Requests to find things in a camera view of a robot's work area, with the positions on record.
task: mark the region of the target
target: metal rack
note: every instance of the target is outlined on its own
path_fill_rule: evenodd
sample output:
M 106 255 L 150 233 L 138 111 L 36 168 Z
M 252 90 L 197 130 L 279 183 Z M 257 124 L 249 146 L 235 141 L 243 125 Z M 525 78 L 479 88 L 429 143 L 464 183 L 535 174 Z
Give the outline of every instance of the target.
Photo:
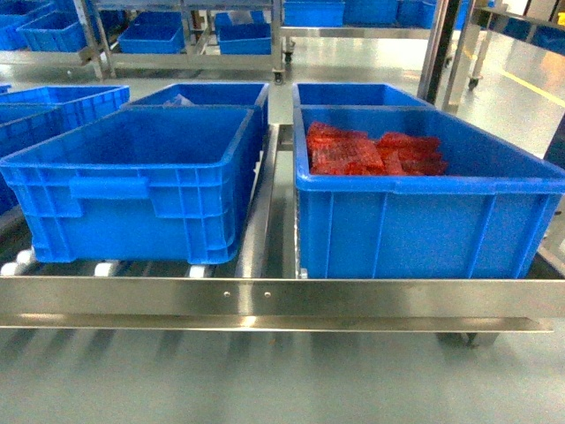
M 147 263 L 122 264 L 137 269 L 133 276 L 117 276 L 118 266 L 93 276 L 94 264 L 56 265 L 47 275 L 27 268 L 0 277 L 0 327 L 457 332 L 472 343 L 486 333 L 484 344 L 500 332 L 551 331 L 547 318 L 565 316 L 565 280 L 543 248 L 535 279 L 314 280 L 299 269 L 296 243 L 297 277 L 266 278 L 277 151 L 291 143 L 289 125 L 271 125 L 233 277 L 207 277 L 209 267 L 144 276 Z M 28 242 L 18 210 L 3 219 L 4 248 Z
M 104 33 L 102 20 L 100 19 L 101 10 L 127 10 L 127 11 L 180 11 L 183 16 L 185 27 L 185 52 L 171 55 L 132 55 L 124 54 L 118 45 L 110 46 L 106 37 L 102 37 L 102 44 L 108 59 L 110 74 L 115 77 L 116 69 L 179 69 L 179 70 L 254 70 L 272 71 L 275 74 L 275 82 L 283 82 L 283 62 L 282 46 L 280 41 L 281 27 L 281 2 L 258 1 L 242 2 L 204 2 L 195 3 L 194 0 L 175 0 L 161 2 L 140 2 L 131 1 L 124 3 L 123 0 L 100 0 L 93 1 L 94 16 L 100 33 Z M 232 10 L 232 9 L 264 9 L 272 12 L 271 22 L 271 54 L 269 55 L 209 55 L 206 52 L 210 37 L 213 34 L 211 28 L 211 18 L 209 12 L 212 10 Z M 203 31 L 193 28 L 191 11 L 207 11 L 207 27 Z M 200 37 L 196 41 L 196 32 Z
M 480 79 L 480 70 L 488 51 L 490 35 L 481 43 L 478 59 L 472 71 L 471 65 L 473 61 L 472 54 L 477 48 L 478 35 L 481 29 L 487 28 L 489 34 L 491 32 L 503 34 L 528 44 L 533 44 L 536 33 L 542 28 L 560 30 L 564 33 L 563 37 L 565 38 L 563 26 L 558 26 L 554 23 L 539 19 L 526 18 L 497 8 L 485 7 L 475 9 L 477 2 L 478 0 L 469 2 L 470 9 L 468 16 L 471 16 L 471 18 L 467 19 L 463 31 L 461 32 L 453 67 L 449 75 L 448 88 L 442 108 L 450 113 L 457 112 L 463 91 L 467 85 L 467 79 L 471 78 L 469 82 L 470 89 L 473 89 Z M 511 31 L 511 27 L 516 23 L 524 27 L 524 30 L 520 31 L 519 34 L 515 31 Z

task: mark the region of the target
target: plastic crate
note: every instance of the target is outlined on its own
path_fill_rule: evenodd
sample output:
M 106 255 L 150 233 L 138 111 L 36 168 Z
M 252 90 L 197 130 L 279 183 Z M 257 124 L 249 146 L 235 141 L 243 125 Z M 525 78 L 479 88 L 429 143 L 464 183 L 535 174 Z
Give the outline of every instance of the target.
M 271 26 L 245 24 L 224 26 L 218 35 L 223 55 L 270 55 Z
M 181 26 L 132 25 L 117 37 L 120 49 L 131 54 L 176 54 L 185 48 Z
M 396 21 L 398 0 L 345 0 L 345 25 L 390 25 Z
M 427 106 L 413 95 L 389 84 L 364 83 L 299 83 L 292 86 L 295 106 L 350 105 L 350 106 Z
M 25 23 L 25 16 L 0 15 L 0 50 L 18 50 L 26 46 L 26 40 L 16 31 Z
M 284 25 L 289 27 L 343 27 L 344 10 L 344 1 L 287 1 L 284 3 Z
M 423 1 L 420 9 L 420 26 L 430 29 L 433 25 L 433 15 L 435 14 L 436 2 L 434 0 Z M 457 14 L 456 26 L 454 29 L 461 30 L 465 23 L 467 16 L 467 9 L 469 9 L 469 0 L 462 0 Z
M 0 157 L 49 139 L 63 131 L 61 110 L 50 106 L 0 105 Z M 18 204 L 0 178 L 0 214 Z
M 183 20 L 180 11 L 144 11 L 133 21 L 133 25 L 181 27 Z
M 539 28 L 531 42 L 542 49 L 565 55 L 565 32 L 557 28 Z
M 229 261 L 259 150 L 252 110 L 121 110 L 0 161 L 39 261 Z
M 173 84 L 126 106 L 163 106 L 182 95 L 196 106 L 221 105 L 255 108 L 264 130 L 268 125 L 268 84 L 262 82 L 190 82 Z
M 433 110 L 294 110 L 301 266 L 343 278 L 519 278 L 565 193 L 565 172 Z M 311 175 L 305 130 L 437 136 L 447 177 Z
M 74 52 L 87 45 L 76 15 L 53 11 L 17 29 L 33 51 Z
M 55 7 L 53 2 L 1 2 L 0 15 L 19 15 L 30 21 L 54 11 Z
M 0 4 L 0 50 L 18 50 L 26 40 L 16 31 L 27 22 L 55 10 L 53 3 L 6 2 Z
M 419 27 L 422 0 L 399 0 L 396 21 L 400 27 Z
M 128 86 L 47 86 L 0 95 L 0 103 L 60 106 L 66 130 L 104 117 L 129 100 Z
M 242 24 L 265 24 L 263 11 L 229 11 L 216 13 L 214 17 L 215 30 L 219 33 L 222 27 Z

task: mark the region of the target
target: stacked blue crate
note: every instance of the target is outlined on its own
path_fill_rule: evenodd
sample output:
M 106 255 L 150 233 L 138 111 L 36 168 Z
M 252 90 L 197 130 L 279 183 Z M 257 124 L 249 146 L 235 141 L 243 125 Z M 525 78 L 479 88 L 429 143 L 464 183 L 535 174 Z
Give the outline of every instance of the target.
M 17 29 L 50 11 L 54 3 L 10 1 L 0 3 L 0 50 L 17 50 L 26 46 L 26 40 Z
M 141 13 L 118 37 L 120 48 L 130 54 L 176 54 L 185 48 L 179 12 Z
M 0 104 L 55 105 L 66 130 L 95 121 L 130 100 L 128 86 L 47 86 L 0 95 Z
M 284 24 L 289 27 L 343 27 L 343 0 L 287 0 Z

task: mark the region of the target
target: gray floor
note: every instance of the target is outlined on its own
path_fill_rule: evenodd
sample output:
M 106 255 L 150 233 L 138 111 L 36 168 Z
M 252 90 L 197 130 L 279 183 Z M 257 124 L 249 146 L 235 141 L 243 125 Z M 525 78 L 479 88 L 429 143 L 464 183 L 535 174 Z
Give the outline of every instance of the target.
M 416 91 L 425 42 L 297 40 L 290 80 L 384 81 Z M 485 79 L 459 116 L 543 155 L 565 109 L 504 72 L 565 99 L 565 57 L 495 35 Z M 132 98 L 189 79 L 155 72 L 107 83 Z M 0 67 L 16 88 L 92 83 L 92 70 Z M 202 72 L 200 80 L 267 80 Z M 290 123 L 290 85 L 271 88 L 271 122 Z M 291 162 L 276 174 L 269 274 L 291 265 Z M 466 349 L 431 334 L 1 330 L 2 423 L 563 423 L 565 322 Z

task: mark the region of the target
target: crate rim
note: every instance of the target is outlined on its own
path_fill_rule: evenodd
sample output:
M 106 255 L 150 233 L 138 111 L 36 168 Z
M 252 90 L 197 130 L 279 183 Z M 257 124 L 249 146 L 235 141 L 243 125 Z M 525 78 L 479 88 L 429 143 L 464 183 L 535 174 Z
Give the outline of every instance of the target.
M 92 127 L 93 125 L 98 125 L 101 121 L 109 120 L 114 118 L 115 116 L 123 113 L 138 113 L 140 111 L 147 111 L 147 110 L 158 110 L 164 109 L 160 108 L 159 106 L 156 107 L 148 107 L 148 108 L 127 108 L 127 109 L 120 109 L 115 112 L 108 114 L 105 117 L 102 117 L 94 122 L 91 122 L 86 125 L 82 125 L 77 127 L 69 132 L 64 132 L 59 134 L 55 137 L 51 137 L 41 143 L 34 144 L 29 148 L 21 149 L 17 152 L 14 152 L 10 155 L 6 155 L 0 159 L 0 167 L 8 167 L 8 168 L 34 168 L 34 169 L 57 169 L 57 170 L 183 170 L 183 169 L 194 169 L 195 167 L 198 168 L 206 168 L 206 169 L 213 169 L 213 168 L 221 168 L 226 166 L 230 163 L 230 160 L 236 150 L 237 144 L 241 141 L 241 138 L 252 120 L 252 116 L 255 113 L 252 109 L 247 109 L 244 118 L 239 124 L 236 132 L 234 133 L 233 137 L 231 138 L 230 142 L 226 146 L 222 157 L 219 161 L 215 163 L 139 163 L 139 164 L 124 164 L 124 163 L 112 163 L 112 164 L 94 164 L 94 163 L 35 163 L 31 165 L 29 162 L 19 162 L 15 161 L 14 158 L 23 154 L 27 153 L 30 150 L 35 148 L 39 148 L 41 146 L 47 145 L 49 143 L 55 143 L 59 139 L 64 137 L 70 137 L 72 134 L 77 133 L 79 131 L 87 130 L 87 128 Z M 190 108 L 183 108 L 183 110 L 190 111 L 191 113 L 195 110 L 209 110 L 206 107 L 190 107 Z
M 168 40 L 155 40 L 155 39 L 143 39 L 143 38 L 124 38 L 127 34 L 128 31 L 130 30 L 130 28 L 132 29 L 132 33 L 135 29 L 140 28 L 140 27 L 159 27 L 159 28 L 170 28 L 170 29 L 174 29 L 175 33 L 168 39 Z M 151 43 L 159 43 L 159 42 L 172 42 L 177 36 L 178 33 L 182 32 L 183 28 L 181 26 L 176 27 L 176 26 L 171 26 L 171 25 L 132 25 L 129 26 L 125 31 L 123 31 L 118 37 L 117 37 L 117 42 L 120 43 L 123 40 L 126 40 L 127 42 L 142 42 L 142 43 L 147 43 L 147 42 L 151 42 Z
M 59 10 L 55 10 L 55 11 L 50 11 L 49 13 L 40 16 L 34 20 L 30 20 L 29 22 L 27 22 L 26 24 L 20 26 L 19 28 L 16 29 L 16 31 L 58 31 L 59 33 L 63 33 L 65 31 L 69 31 L 70 29 L 74 28 L 76 25 L 81 25 L 80 21 L 77 19 L 76 21 L 73 21 L 70 25 L 66 26 L 65 28 L 61 28 L 61 29 L 53 29 L 53 28 L 31 28 L 30 26 L 34 23 L 36 23 L 38 20 L 42 20 L 45 18 L 49 18 L 52 15 L 65 15 L 65 16 L 71 16 L 72 17 L 72 13 L 69 11 L 59 11 Z
M 311 81 L 307 81 L 307 82 L 294 82 L 292 84 L 292 99 L 293 100 L 297 100 L 300 101 L 300 92 L 298 91 L 298 86 L 342 86 L 342 85 L 348 85 L 348 86 L 384 86 L 384 87 L 388 87 L 392 90 L 395 90 L 397 92 L 399 92 L 402 95 L 407 95 L 409 97 L 411 97 L 413 100 L 417 101 L 418 103 L 421 103 L 421 107 L 426 107 L 426 108 L 433 108 L 433 105 L 416 97 L 415 95 L 411 95 L 410 93 L 408 93 L 407 91 L 402 90 L 401 88 L 395 87 L 392 84 L 388 84 L 386 82 L 339 82 L 339 81 L 326 81 L 326 82 L 311 82 Z M 299 108 L 302 106 L 324 106 L 322 104 L 302 104 L 301 102 L 299 102 L 298 104 L 295 104 L 294 107 L 295 108 Z M 386 106 L 392 106 L 392 105 L 357 105 L 357 104 L 352 104 L 352 105 L 332 105 L 332 106 L 351 106 L 351 107 L 359 107 L 360 109 L 364 108 L 364 107 L 386 107 Z M 396 108 L 416 108 L 419 106 L 394 106 Z
M 12 124 L 16 124 L 20 121 L 24 121 L 33 117 L 39 117 L 40 115 L 44 115 L 46 113 L 49 112 L 53 112 L 55 110 L 61 110 L 60 107 L 55 106 L 55 105 L 49 105 L 47 103 L 0 103 L 0 110 L 1 109 L 10 109 L 10 108 L 14 108 L 14 109 L 18 109 L 18 108 L 25 108 L 25 107 L 29 107 L 29 108 L 45 108 L 45 110 L 41 111 L 41 112 L 36 112 L 32 115 L 27 115 L 26 117 L 19 117 L 18 119 L 14 119 L 12 121 L 8 121 L 8 122 L 4 122 L 3 124 L 0 123 L 0 127 L 4 126 L 4 125 L 12 125 Z
M 246 104 L 195 104 L 195 105 L 190 105 L 190 106 L 176 106 L 176 105 L 170 105 L 170 106 L 165 106 L 165 105 L 156 105 L 156 104 L 135 104 L 136 102 L 140 102 L 143 99 L 147 99 L 148 97 L 152 96 L 152 95 L 157 95 L 159 93 L 162 93 L 165 90 L 168 90 L 170 88 L 173 88 L 175 86 L 232 86 L 232 85 L 248 85 L 248 86 L 254 86 L 254 85 L 261 85 L 263 86 L 262 89 L 259 91 L 259 95 L 257 96 L 257 100 L 255 100 L 254 104 L 251 105 L 246 105 Z M 150 94 L 150 95 L 144 95 L 143 97 L 140 97 L 137 100 L 128 102 L 126 104 L 124 104 L 123 108 L 126 107 L 132 107 L 132 106 L 136 106 L 136 107 L 159 107 L 159 106 L 164 106 L 164 107 L 185 107 L 185 108 L 193 108 L 193 107 L 199 107 L 199 106 L 242 106 L 242 107 L 247 107 L 247 106 L 260 106 L 261 104 L 263 104 L 267 98 L 268 98 L 268 89 L 269 89 L 269 83 L 268 82 L 262 82 L 262 81 L 214 81 L 214 82 L 202 82 L 202 81 L 187 81 L 187 82 L 179 82 L 176 84 L 168 84 L 168 86 L 163 87 L 162 89 L 155 91 L 154 93 Z
M 394 177 L 394 176 L 320 176 L 310 173 L 310 164 L 306 148 L 306 134 L 302 110 L 374 110 L 381 112 L 399 111 L 396 106 L 366 106 L 357 108 L 352 106 L 301 106 L 293 110 L 294 115 L 294 140 L 296 149 L 296 186 L 298 190 L 305 192 L 355 192 L 355 193 L 393 193 L 393 194 L 511 194 L 511 193 L 539 193 L 539 194 L 564 194 L 565 193 L 565 170 L 552 163 L 548 163 L 532 155 L 517 146 L 497 137 L 489 132 L 481 130 L 473 124 L 463 121 L 473 130 L 487 135 L 521 155 L 525 155 L 551 171 L 561 174 L 558 178 L 504 178 L 504 177 Z M 404 107 L 402 110 L 410 110 L 423 114 L 439 114 L 454 122 L 460 121 L 456 117 L 440 110 L 421 107 Z

